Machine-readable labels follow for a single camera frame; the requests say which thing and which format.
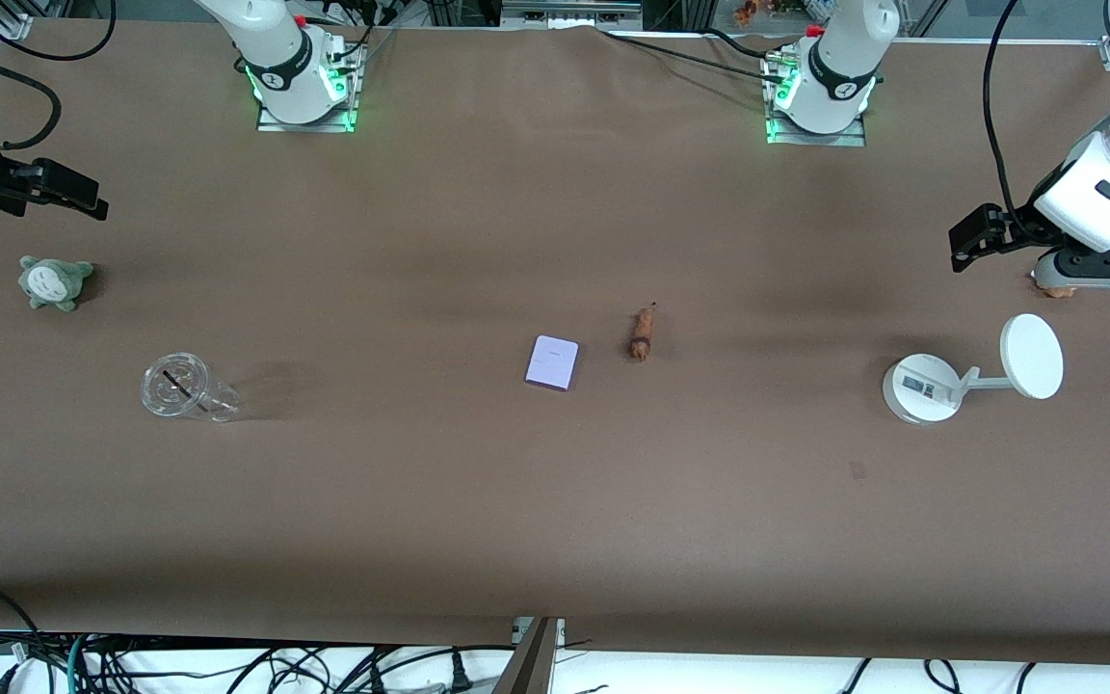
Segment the silver metal rail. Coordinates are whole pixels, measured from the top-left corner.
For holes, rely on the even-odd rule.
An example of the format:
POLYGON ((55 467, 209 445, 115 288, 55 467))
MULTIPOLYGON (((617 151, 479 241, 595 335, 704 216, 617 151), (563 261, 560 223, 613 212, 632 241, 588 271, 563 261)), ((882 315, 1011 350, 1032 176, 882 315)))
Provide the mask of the silver metal rail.
POLYGON ((501 0, 502 28, 571 28, 643 31, 642 0, 501 0))

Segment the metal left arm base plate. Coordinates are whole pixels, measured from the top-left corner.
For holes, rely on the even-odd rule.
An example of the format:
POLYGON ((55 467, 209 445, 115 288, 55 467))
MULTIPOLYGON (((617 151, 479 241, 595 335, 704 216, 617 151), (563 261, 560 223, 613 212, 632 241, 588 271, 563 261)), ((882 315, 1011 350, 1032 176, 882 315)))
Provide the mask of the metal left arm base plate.
POLYGON ((793 49, 781 48, 767 51, 759 59, 763 76, 778 76, 779 83, 763 88, 765 98, 765 133, 770 145, 819 145, 819 147, 864 147, 866 127, 862 115, 856 115, 845 130, 836 133, 815 133, 798 125, 779 107, 781 97, 789 95, 790 88, 797 87, 798 70, 793 49))

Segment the brown lion statue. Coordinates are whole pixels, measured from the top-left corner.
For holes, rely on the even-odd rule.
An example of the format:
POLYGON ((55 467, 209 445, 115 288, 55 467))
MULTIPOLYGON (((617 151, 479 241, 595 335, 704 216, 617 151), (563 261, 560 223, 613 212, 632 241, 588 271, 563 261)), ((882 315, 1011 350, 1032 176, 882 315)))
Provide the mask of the brown lion statue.
POLYGON ((653 302, 636 311, 628 342, 628 353, 632 360, 644 361, 650 356, 653 325, 655 325, 658 306, 656 302, 653 302))

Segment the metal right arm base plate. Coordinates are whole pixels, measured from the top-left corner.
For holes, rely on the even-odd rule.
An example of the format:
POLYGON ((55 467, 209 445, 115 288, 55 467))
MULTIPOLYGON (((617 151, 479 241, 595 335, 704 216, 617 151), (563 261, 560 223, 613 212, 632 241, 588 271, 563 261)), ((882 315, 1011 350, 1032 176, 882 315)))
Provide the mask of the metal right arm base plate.
POLYGON ((256 130, 261 132, 352 133, 365 59, 360 44, 345 46, 344 37, 307 34, 311 59, 296 74, 248 67, 252 95, 258 101, 256 130))

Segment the grey green plush toy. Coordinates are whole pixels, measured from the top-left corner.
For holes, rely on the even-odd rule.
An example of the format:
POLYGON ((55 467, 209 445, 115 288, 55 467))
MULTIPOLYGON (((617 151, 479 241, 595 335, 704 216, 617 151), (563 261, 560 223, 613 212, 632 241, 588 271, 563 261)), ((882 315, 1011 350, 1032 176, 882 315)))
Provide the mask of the grey green plush toy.
POLYGON ((34 310, 53 305, 62 312, 73 312, 85 280, 95 273, 90 262, 63 262, 53 258, 26 255, 19 259, 21 274, 17 284, 34 310))

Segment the white round desk lamp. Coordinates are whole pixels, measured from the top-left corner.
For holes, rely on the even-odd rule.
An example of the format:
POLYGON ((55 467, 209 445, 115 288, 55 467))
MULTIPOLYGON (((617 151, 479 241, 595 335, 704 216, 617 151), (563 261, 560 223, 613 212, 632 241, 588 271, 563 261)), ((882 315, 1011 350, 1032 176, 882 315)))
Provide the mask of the white round desk lamp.
POLYGON ((1003 368, 999 378, 986 378, 981 368, 960 373, 944 359, 914 353, 886 371, 882 400, 895 418, 926 428, 955 416, 973 391, 1011 390, 1032 400, 1053 398, 1060 391, 1063 348, 1042 316, 1021 313, 1006 321, 998 348, 1003 368))

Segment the brown table cover sheet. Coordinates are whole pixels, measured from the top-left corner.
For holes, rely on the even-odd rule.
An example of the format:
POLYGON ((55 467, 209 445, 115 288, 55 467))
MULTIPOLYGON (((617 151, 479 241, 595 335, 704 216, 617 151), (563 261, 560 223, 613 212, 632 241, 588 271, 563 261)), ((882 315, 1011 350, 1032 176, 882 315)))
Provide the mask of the brown table cover sheet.
POLYGON ((1110 291, 950 268, 996 195, 982 44, 891 47, 859 148, 592 28, 373 44, 354 133, 256 131, 219 26, 0 49, 110 203, 0 214, 0 590, 40 627, 1110 663, 1110 291), (26 255, 95 265, 73 312, 26 255), (1053 398, 889 411, 914 353, 999 378, 1021 313, 1053 398), (539 334, 568 392, 524 382, 539 334), (235 420, 142 405, 176 352, 235 420))

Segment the clear plastic cup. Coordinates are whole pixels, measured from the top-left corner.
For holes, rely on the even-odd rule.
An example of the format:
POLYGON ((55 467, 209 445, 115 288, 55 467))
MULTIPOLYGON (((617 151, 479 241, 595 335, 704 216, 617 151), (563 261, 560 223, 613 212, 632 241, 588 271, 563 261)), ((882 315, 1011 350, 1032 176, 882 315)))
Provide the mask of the clear plastic cup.
POLYGON ((141 403, 160 418, 191 418, 215 423, 242 413, 238 391, 216 378, 194 353, 176 352, 147 369, 140 386, 141 403))

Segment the wooden table support beam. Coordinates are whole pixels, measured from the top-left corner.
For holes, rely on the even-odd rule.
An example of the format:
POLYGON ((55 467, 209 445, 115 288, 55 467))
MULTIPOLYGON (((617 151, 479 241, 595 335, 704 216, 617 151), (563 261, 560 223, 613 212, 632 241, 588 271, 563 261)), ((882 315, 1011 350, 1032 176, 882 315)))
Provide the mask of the wooden table support beam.
POLYGON ((516 618, 519 643, 490 694, 551 694, 556 652, 565 645, 563 618, 516 618))

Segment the purple phone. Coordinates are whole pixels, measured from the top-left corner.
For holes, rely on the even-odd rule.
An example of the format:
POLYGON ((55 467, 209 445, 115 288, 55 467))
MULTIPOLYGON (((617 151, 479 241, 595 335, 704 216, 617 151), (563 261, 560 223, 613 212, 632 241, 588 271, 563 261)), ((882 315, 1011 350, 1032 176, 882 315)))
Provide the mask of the purple phone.
POLYGON ((539 334, 534 341, 524 382, 529 386, 571 391, 581 344, 555 335, 539 334))

